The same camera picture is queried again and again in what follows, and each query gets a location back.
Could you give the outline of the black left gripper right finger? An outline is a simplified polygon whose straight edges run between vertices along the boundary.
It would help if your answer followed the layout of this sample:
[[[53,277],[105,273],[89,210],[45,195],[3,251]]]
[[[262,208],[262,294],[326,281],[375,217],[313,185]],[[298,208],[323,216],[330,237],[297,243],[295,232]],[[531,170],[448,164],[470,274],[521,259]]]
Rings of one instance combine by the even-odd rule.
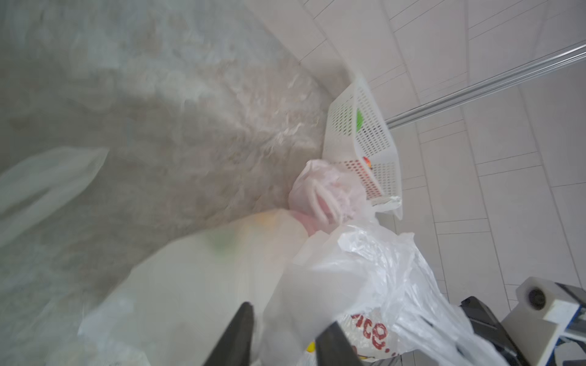
[[[337,322],[325,329],[315,341],[318,366],[362,366]]]

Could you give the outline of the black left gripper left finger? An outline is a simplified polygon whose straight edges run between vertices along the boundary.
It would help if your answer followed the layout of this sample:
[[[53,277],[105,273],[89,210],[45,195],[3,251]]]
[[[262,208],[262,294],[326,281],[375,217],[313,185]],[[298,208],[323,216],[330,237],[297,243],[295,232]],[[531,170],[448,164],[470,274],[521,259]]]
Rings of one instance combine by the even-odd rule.
[[[254,320],[253,305],[242,303],[203,365],[249,366]]]

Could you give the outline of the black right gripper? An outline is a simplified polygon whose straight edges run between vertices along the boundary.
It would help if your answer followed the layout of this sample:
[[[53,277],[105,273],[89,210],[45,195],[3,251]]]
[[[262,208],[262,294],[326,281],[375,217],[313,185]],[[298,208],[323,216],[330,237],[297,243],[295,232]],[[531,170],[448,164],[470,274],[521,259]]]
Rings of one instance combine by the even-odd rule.
[[[467,297],[460,303],[460,307],[470,320],[475,334],[491,343],[509,365],[526,365],[526,358],[486,304],[477,297]]]

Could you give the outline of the white translucent plastic bag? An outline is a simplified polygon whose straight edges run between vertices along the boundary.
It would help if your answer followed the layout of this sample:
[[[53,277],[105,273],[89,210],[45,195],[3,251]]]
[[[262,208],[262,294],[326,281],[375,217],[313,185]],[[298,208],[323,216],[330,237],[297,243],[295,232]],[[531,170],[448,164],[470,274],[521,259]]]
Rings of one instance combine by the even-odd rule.
[[[26,339],[22,365],[200,365],[241,304],[250,302],[254,331],[250,364],[317,364],[315,341],[337,322],[355,353],[380,358],[418,349],[444,365],[503,365],[476,335],[463,310],[439,292],[412,233],[351,221],[309,236],[289,209],[243,217],[177,239],[127,277],[121,269],[147,240],[148,228],[106,257],[105,222],[144,193],[176,199],[193,211],[219,201],[220,182],[204,188],[174,161],[131,178],[138,163],[115,167],[105,148],[58,147],[28,157],[1,175],[1,243],[23,242],[27,229],[50,219],[90,185],[105,190],[99,207],[53,228],[43,245],[68,269],[36,268],[42,285],[30,297],[47,303],[40,326],[17,325],[9,340]]]

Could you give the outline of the pink translucent plastic bag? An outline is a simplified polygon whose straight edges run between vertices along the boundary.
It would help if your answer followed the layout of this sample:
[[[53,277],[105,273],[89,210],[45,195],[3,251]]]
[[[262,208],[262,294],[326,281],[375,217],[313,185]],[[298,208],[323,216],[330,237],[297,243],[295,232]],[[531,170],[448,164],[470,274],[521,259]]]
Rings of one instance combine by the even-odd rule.
[[[309,236],[351,221],[378,224],[358,175],[325,160],[306,163],[289,192],[288,208]]]

